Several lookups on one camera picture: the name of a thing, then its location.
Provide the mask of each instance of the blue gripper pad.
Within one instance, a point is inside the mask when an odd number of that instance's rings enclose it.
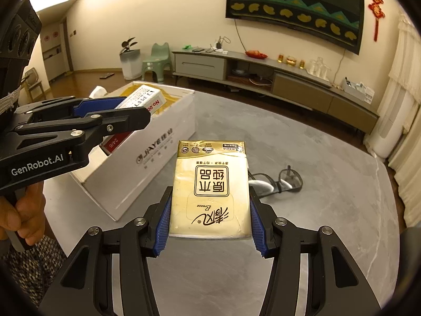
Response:
[[[250,215],[251,215],[251,232],[253,234],[254,245],[256,249],[265,256],[268,252],[266,246],[266,236],[263,227],[262,220],[260,220],[259,214],[257,213],[256,206],[250,198]]]
[[[90,98],[84,100],[77,107],[73,108],[74,116],[85,117],[86,114],[92,112],[100,112],[102,110],[111,110],[117,107],[126,99],[125,96]]]
[[[155,246],[154,246],[154,253],[158,256],[161,251],[164,250],[165,245],[167,244],[168,240],[168,233],[170,231],[170,213],[171,213],[171,201],[172,201],[172,194],[168,198],[167,204],[162,212],[161,219],[158,222],[157,230],[156,230],[156,238],[155,238]]]

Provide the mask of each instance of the plant pot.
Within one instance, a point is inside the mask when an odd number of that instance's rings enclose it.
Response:
[[[140,50],[130,50],[120,54],[120,62],[125,80],[134,80],[142,75]]]

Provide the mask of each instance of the phone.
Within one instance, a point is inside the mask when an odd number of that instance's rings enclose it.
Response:
[[[104,80],[104,79],[106,79],[108,77],[111,77],[112,75],[114,75],[114,73],[113,72],[109,72],[109,73],[106,73],[105,75],[101,76],[99,79],[100,80]]]

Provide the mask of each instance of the tv cabinet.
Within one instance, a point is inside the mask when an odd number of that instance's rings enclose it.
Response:
[[[177,77],[207,80],[265,94],[328,114],[368,134],[378,119],[378,114],[370,104],[332,87],[321,78],[309,75],[304,69],[273,59],[255,59],[245,53],[233,51],[225,55],[221,52],[179,50],[173,51],[173,54],[173,74]],[[260,87],[233,81],[229,77],[232,76],[233,68],[244,68],[251,73],[268,77],[272,84]]]

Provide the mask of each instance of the red bowl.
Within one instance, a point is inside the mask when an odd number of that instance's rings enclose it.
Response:
[[[246,52],[245,53],[247,56],[251,57],[251,58],[256,58],[256,59],[265,59],[267,58],[267,55],[263,54],[263,53],[259,53],[258,55],[251,53],[251,52]]]

